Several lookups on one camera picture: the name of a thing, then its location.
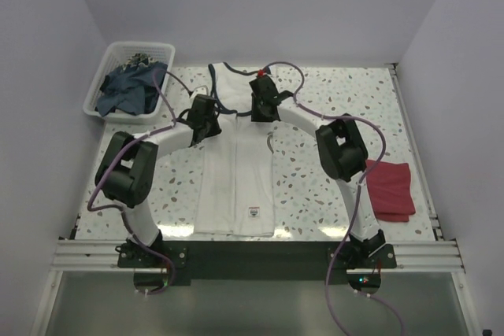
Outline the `white tank top navy trim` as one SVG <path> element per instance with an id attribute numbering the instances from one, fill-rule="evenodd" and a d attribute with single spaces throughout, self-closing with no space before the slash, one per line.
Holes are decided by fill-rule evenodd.
<path id="1" fill-rule="evenodd" d="M 208 67 L 221 132 L 203 143 L 197 234 L 271 237 L 275 231 L 273 128 L 252 121 L 253 72 Z"/>

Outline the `red tank top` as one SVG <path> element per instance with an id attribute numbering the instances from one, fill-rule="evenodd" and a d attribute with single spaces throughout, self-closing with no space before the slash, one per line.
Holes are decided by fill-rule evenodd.
<path id="1" fill-rule="evenodd" d="M 407 223 L 416 214 L 410 192 L 411 172 L 407 163 L 378 162 L 367 175 L 367 187 L 378 220 Z"/>

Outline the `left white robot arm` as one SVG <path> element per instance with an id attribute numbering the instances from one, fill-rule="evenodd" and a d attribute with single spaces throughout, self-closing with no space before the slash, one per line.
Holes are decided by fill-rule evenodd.
<path id="1" fill-rule="evenodd" d="M 129 238 L 138 245 L 136 259 L 146 267 L 158 265 L 163 248 L 161 232 L 152 218 L 148 196 L 159 159 L 177 150 L 219 135 L 217 100 L 197 94 L 176 123 L 137 136 L 125 131 L 113 135 L 96 172 L 89 212 L 117 209 Z"/>

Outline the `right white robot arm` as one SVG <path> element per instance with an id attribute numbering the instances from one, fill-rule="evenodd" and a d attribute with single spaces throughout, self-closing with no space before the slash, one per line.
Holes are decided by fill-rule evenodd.
<path id="1" fill-rule="evenodd" d="M 335 180 L 346 206 L 351 259 L 359 267 L 369 267 L 386 241 L 366 182 L 369 153 L 356 125 L 367 121 L 349 114 L 323 116 L 310 110 L 298 104 L 290 91 L 278 91 L 268 75 L 257 76 L 250 87 L 253 122 L 284 122 L 315 138 L 321 167 Z"/>

